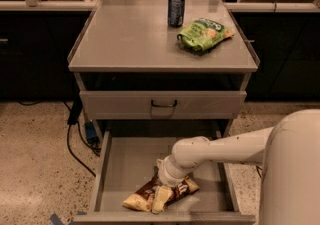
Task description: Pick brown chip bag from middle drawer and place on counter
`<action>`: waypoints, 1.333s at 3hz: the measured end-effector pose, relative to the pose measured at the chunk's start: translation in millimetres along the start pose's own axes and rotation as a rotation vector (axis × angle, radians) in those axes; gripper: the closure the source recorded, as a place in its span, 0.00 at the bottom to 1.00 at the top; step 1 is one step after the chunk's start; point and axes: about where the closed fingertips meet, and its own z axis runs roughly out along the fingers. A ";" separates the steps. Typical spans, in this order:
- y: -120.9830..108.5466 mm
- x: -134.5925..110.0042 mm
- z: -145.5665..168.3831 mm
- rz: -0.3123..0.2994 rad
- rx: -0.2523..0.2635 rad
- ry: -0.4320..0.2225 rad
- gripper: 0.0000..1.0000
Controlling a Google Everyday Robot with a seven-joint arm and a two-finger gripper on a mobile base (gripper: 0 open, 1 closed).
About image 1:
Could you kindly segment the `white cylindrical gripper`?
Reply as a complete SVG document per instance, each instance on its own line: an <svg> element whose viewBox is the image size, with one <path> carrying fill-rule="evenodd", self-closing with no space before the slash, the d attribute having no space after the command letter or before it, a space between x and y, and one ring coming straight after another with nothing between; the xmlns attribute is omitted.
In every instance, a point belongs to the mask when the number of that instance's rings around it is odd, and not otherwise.
<svg viewBox="0 0 320 225"><path fill-rule="evenodd" d="M180 184L192 171L191 168L184 168L179 165L172 155L164 159L157 159L156 163L158 167L158 177L163 186L156 188L152 204L153 214L159 214L164 210L165 204L173 195L171 188Z"/></svg>

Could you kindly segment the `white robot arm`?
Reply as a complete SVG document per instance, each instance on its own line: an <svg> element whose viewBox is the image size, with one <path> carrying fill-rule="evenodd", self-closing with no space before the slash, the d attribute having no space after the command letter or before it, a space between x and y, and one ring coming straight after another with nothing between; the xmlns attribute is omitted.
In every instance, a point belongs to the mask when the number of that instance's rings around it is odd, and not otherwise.
<svg viewBox="0 0 320 225"><path fill-rule="evenodd" d="M262 166L259 225L320 225L319 109L240 135L181 139L159 163L159 179L175 187L207 161Z"/></svg>

